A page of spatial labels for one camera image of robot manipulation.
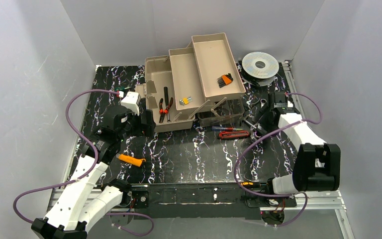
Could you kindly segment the small black handled hammer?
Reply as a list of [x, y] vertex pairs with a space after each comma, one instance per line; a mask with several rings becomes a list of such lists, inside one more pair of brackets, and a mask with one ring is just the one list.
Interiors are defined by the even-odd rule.
[[243, 120], [243, 123], [248, 125], [249, 128], [253, 130], [253, 132], [256, 136], [263, 136], [265, 134], [265, 131], [258, 124], [252, 124], [248, 120]]

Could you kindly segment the red black utility knife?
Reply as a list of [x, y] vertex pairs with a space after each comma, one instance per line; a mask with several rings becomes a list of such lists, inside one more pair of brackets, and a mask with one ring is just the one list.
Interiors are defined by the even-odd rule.
[[232, 139], [243, 139], [248, 138], [250, 133], [246, 130], [242, 131], [222, 131], [218, 135], [218, 139], [221, 140], [232, 140]]

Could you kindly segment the black handled silver tool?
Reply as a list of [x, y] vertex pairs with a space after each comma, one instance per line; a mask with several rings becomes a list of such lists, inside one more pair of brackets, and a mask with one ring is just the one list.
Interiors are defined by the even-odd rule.
[[168, 114], [169, 112], [169, 94], [168, 94], [168, 87], [164, 87], [164, 97], [165, 97], [165, 109], [164, 109], [164, 114]]

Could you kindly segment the yellow small hex key set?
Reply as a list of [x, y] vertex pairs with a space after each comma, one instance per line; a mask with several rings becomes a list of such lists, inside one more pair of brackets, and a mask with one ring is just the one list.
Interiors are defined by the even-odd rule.
[[190, 102], [192, 102], [192, 97], [186, 97], [179, 100], [180, 105], [185, 106], [188, 105]]

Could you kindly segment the blue red screwdriver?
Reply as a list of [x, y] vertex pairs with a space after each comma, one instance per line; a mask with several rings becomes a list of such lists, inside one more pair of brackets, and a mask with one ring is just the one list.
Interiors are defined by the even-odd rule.
[[212, 126], [212, 131], [240, 131], [243, 130], [242, 128], [235, 128], [235, 127], [222, 127], [222, 126]]

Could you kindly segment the black orange hex key set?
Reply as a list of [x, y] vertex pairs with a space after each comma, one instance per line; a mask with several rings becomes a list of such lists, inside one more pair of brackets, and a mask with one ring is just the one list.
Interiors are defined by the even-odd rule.
[[233, 81], [234, 81], [234, 79], [233, 79], [231, 73], [224, 74], [217, 79], [217, 83], [218, 83], [219, 88], [230, 85]]

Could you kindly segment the translucent brown tool box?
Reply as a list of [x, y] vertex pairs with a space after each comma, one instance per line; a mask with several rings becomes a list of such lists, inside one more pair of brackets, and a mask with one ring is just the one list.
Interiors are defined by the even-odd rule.
[[[231, 73], [234, 81], [219, 88], [217, 79]], [[195, 35], [187, 47], [170, 49], [167, 55], [148, 57], [144, 63], [145, 82], [136, 91], [152, 110], [156, 133], [190, 129], [195, 120], [202, 127], [234, 124], [244, 113], [246, 89], [241, 80], [225, 33]], [[174, 101], [159, 123], [159, 100], [168, 87]], [[192, 97], [182, 106], [179, 100]]]

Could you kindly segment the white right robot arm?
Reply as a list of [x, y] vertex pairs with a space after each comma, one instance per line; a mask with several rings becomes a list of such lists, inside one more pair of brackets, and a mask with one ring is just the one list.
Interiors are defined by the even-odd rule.
[[309, 120], [288, 103], [290, 97], [284, 92], [270, 93], [255, 117], [264, 134], [283, 132], [297, 150], [292, 173], [268, 179], [265, 191], [271, 195], [336, 191], [340, 186], [341, 149], [312, 131]]

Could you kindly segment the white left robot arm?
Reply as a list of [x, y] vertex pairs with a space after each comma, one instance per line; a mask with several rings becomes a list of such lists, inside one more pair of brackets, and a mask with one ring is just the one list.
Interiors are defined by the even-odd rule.
[[87, 137], [89, 145], [81, 151], [71, 183], [56, 204], [43, 217], [36, 218], [31, 229], [41, 239], [85, 239], [91, 228], [113, 207], [121, 204], [131, 185], [114, 179], [103, 185], [102, 192], [91, 202], [87, 199], [111, 161], [117, 156], [122, 140], [131, 135], [154, 132], [150, 110], [143, 114], [124, 106], [110, 106], [103, 122]]

